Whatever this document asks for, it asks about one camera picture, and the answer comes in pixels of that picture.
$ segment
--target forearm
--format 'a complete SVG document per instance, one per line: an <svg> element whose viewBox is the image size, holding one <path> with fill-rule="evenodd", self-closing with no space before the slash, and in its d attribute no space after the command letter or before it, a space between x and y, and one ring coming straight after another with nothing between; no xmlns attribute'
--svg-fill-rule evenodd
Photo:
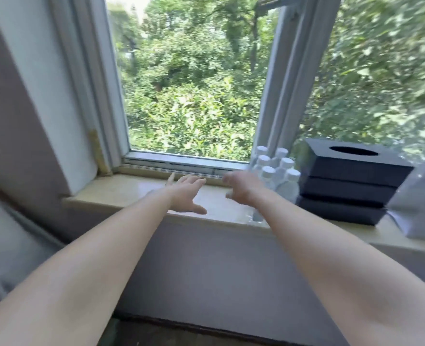
<svg viewBox="0 0 425 346"><path fill-rule="evenodd" d="M0 303L0 345L95 345L169 207L153 192L41 265Z"/></svg>
<svg viewBox="0 0 425 346"><path fill-rule="evenodd" d="M255 207L351 344L363 344L362 327L425 330L425 284L407 269L274 192L257 196Z"/></svg>

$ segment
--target open window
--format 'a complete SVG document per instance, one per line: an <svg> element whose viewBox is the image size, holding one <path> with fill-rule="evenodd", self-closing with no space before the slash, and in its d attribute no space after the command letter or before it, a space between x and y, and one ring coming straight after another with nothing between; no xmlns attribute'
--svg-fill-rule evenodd
<svg viewBox="0 0 425 346"><path fill-rule="evenodd" d="M103 174L220 177L317 136L425 159L425 0L50 3Z"/></svg>

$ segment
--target white bottle cap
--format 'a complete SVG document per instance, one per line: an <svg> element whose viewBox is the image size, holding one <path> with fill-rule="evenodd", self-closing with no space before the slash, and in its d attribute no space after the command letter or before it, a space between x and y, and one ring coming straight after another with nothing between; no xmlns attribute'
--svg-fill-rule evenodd
<svg viewBox="0 0 425 346"><path fill-rule="evenodd" d="M296 169L288 169L284 174L284 178L288 181L298 181L301 173Z"/></svg>
<svg viewBox="0 0 425 346"><path fill-rule="evenodd" d="M281 158L280 167L284 169L290 169L294 167L294 160L291 158Z"/></svg>
<svg viewBox="0 0 425 346"><path fill-rule="evenodd" d="M273 174L275 173L275 169L271 166L264 166L262 168L262 178L263 179L271 179Z"/></svg>
<svg viewBox="0 0 425 346"><path fill-rule="evenodd" d="M267 154L267 147L266 146L257 146L256 155L264 155L264 154Z"/></svg>
<svg viewBox="0 0 425 346"><path fill-rule="evenodd" d="M285 148L278 148L275 153L275 158L281 159L288 155L288 150Z"/></svg>
<svg viewBox="0 0 425 346"><path fill-rule="evenodd" d="M259 155L257 158L257 165L267 166L270 163L270 158L266 155Z"/></svg>

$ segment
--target green foliage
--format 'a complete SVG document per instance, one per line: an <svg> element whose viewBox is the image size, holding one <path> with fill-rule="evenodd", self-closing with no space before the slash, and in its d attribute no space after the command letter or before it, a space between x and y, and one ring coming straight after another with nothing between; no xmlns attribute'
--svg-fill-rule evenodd
<svg viewBox="0 0 425 346"><path fill-rule="evenodd" d="M133 148L249 160L277 22L264 1L151 0L140 27L109 5Z"/></svg>
<svg viewBox="0 0 425 346"><path fill-rule="evenodd" d="M425 0L344 0L299 137L320 136L425 159Z"/></svg>
<svg viewBox="0 0 425 346"><path fill-rule="evenodd" d="M151 0L141 24L108 4L133 148L249 159L277 22L255 11L267 1ZM425 159L425 0L343 1L304 137Z"/></svg>

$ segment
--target black box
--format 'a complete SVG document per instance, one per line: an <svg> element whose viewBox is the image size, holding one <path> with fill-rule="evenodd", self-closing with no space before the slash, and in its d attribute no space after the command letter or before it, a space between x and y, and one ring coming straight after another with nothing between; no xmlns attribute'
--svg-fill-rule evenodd
<svg viewBox="0 0 425 346"><path fill-rule="evenodd" d="M371 208L345 203L331 203L299 196L296 205L327 220L377 225L387 212L385 208Z"/></svg>
<svg viewBox="0 0 425 346"><path fill-rule="evenodd" d="M307 174L301 175L299 187L304 197L372 207L384 207L396 192L396 187L322 179Z"/></svg>
<svg viewBox="0 0 425 346"><path fill-rule="evenodd" d="M382 145L307 138L296 162L310 177L395 187L413 170L411 163Z"/></svg>

